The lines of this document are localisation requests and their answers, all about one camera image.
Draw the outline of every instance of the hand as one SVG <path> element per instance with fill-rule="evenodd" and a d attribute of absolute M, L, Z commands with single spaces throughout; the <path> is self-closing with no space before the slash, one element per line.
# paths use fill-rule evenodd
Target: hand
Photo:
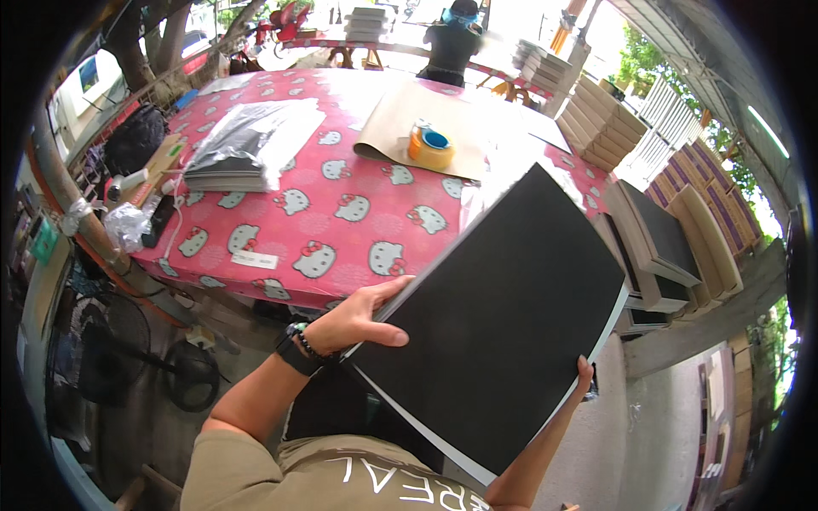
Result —
<path fill-rule="evenodd" d="M 574 406 L 582 402 L 588 389 L 591 388 L 591 380 L 594 377 L 594 366 L 588 363 L 584 355 L 580 355 L 577 359 L 577 371 L 579 373 L 579 381 L 577 387 L 571 392 L 570 401 Z"/>
<path fill-rule="evenodd" d="M 329 355 L 363 341 L 403 346 L 409 335 L 395 325 L 376 323 L 372 314 L 405 288 L 414 276 L 404 275 L 383 284 L 360 288 L 304 330 L 304 338 L 319 355 Z"/>

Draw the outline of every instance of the white cable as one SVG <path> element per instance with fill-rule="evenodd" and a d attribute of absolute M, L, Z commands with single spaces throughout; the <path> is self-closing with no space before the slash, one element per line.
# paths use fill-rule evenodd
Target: white cable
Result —
<path fill-rule="evenodd" d="M 179 195 L 179 184 L 182 182 L 182 176 L 176 178 L 176 184 L 173 186 L 173 207 L 179 213 L 179 223 L 176 225 L 176 229 L 173 229 L 173 234 L 170 236 L 170 241 L 168 242 L 168 246 L 164 248 L 164 260 L 168 260 L 168 256 L 170 255 L 170 248 L 173 246 L 173 242 L 176 241 L 176 235 L 179 234 L 179 230 L 182 229 L 182 202 L 185 200 L 184 195 Z"/>

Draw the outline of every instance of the bag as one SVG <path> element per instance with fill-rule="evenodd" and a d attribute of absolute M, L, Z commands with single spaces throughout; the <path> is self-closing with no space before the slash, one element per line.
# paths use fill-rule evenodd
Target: bag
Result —
<path fill-rule="evenodd" d="M 244 51 L 236 53 L 235 57 L 230 59 L 230 74 L 264 71 L 264 68 L 258 65 L 258 61 L 252 61 Z"/>
<path fill-rule="evenodd" d="M 105 165 L 111 176 L 141 170 L 169 133 L 162 110 L 145 103 L 116 127 L 105 144 Z"/>

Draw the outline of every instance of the white fence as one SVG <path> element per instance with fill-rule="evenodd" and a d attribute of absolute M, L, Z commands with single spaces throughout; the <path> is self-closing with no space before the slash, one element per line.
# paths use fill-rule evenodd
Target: white fence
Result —
<path fill-rule="evenodd" d="M 663 79 L 657 78 L 640 111 L 648 131 L 614 170 L 644 190 L 667 165 L 667 159 L 703 131 L 693 110 Z"/>

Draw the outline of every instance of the hello kitty print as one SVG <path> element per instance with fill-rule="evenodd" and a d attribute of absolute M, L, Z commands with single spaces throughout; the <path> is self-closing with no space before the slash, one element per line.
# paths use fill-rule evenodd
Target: hello kitty print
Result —
<path fill-rule="evenodd" d="M 353 143 L 369 116 L 368 96 L 373 90 L 348 85 L 350 74 L 357 71 L 287 73 L 286 77 L 282 72 L 256 73 L 251 83 L 258 87 L 243 88 L 237 97 L 239 92 L 222 92 L 213 103 L 215 95 L 196 97 L 169 120 L 170 132 L 178 130 L 186 137 L 184 159 L 212 126 L 203 132 L 197 129 L 217 123 L 239 103 L 316 97 L 319 110 L 327 115 L 301 151 L 280 169 L 277 191 L 200 192 L 180 185 L 182 225 L 176 238 L 171 241 L 179 223 L 175 213 L 155 249 L 132 254 L 146 271 L 201 288 L 326 310 L 359 287 L 422 272 L 456 239 L 463 191 L 471 183 L 354 154 Z M 366 79 L 364 72 L 360 75 Z M 291 83 L 297 78 L 304 81 Z M 449 88 L 432 82 L 427 86 Z M 303 90 L 290 96 L 294 88 Z M 338 93 L 330 95 L 329 90 Z M 205 115 L 213 107 L 216 110 Z M 551 146 L 546 147 L 546 156 L 571 172 L 582 193 L 595 201 L 598 209 L 586 198 L 589 212 L 606 211 L 600 197 L 609 185 L 605 180 L 609 174 Z M 493 163 L 496 172 L 505 162 Z M 276 267 L 233 262 L 240 250 L 276 260 Z"/>

